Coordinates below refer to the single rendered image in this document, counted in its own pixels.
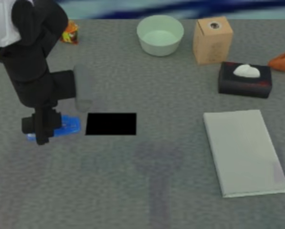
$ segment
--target white tissue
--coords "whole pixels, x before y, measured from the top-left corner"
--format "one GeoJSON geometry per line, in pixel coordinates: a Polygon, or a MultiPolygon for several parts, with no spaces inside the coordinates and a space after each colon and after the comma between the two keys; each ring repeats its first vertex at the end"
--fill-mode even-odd
{"type": "Polygon", "coordinates": [[[246,78],[259,78],[260,72],[258,69],[249,64],[242,64],[234,70],[234,74],[246,78]]]}

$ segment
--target black box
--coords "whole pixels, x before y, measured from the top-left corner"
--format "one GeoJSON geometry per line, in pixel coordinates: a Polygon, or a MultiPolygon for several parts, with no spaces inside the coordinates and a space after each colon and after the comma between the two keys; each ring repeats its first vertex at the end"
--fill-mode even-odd
{"type": "Polygon", "coordinates": [[[219,93],[268,98],[272,90],[271,68],[250,64],[259,70],[260,77],[246,78],[234,74],[234,70],[242,64],[222,62],[218,80],[219,93]]]}

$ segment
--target blue and white striped background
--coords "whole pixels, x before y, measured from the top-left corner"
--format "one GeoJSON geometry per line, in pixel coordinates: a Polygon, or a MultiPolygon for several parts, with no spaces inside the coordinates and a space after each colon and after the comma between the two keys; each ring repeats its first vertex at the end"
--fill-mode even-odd
{"type": "MultiPolygon", "coordinates": [[[[125,11],[129,15],[126,18],[147,16],[148,11],[161,12],[176,18],[194,18],[198,10],[189,7],[189,2],[198,0],[56,0],[68,13],[71,19],[85,18],[120,18],[120,14],[114,12],[125,11]]],[[[248,2],[249,0],[216,0],[219,2],[248,2]]],[[[244,10],[234,13],[225,13],[233,19],[285,19],[285,7],[273,9],[244,10]]]]}

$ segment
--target gray tabletop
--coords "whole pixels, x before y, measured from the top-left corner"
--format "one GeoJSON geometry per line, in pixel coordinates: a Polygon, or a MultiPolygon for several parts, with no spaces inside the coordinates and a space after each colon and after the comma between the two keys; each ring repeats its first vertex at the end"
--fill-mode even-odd
{"type": "MultiPolygon", "coordinates": [[[[145,54],[138,21],[78,21],[80,44],[59,43],[51,71],[85,64],[90,112],[135,112],[137,136],[77,135],[38,147],[20,131],[30,116],[0,65],[0,229],[285,229],[285,194],[223,199],[204,112],[260,109],[285,172],[285,73],[269,99],[217,93],[220,65],[198,66],[194,20],[165,58],[145,54]]],[[[266,64],[285,52],[285,21],[231,21],[228,60],[266,64]]]]}

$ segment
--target blue plastic package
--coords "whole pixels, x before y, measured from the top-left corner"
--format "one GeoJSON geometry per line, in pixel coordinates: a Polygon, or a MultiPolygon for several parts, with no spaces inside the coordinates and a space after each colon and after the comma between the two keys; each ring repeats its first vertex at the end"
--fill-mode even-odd
{"type": "MultiPolygon", "coordinates": [[[[62,127],[60,129],[54,130],[54,137],[71,135],[81,131],[81,122],[78,117],[69,117],[67,115],[62,115],[62,127]]],[[[35,141],[35,134],[27,134],[27,139],[29,141],[35,141]]]]}

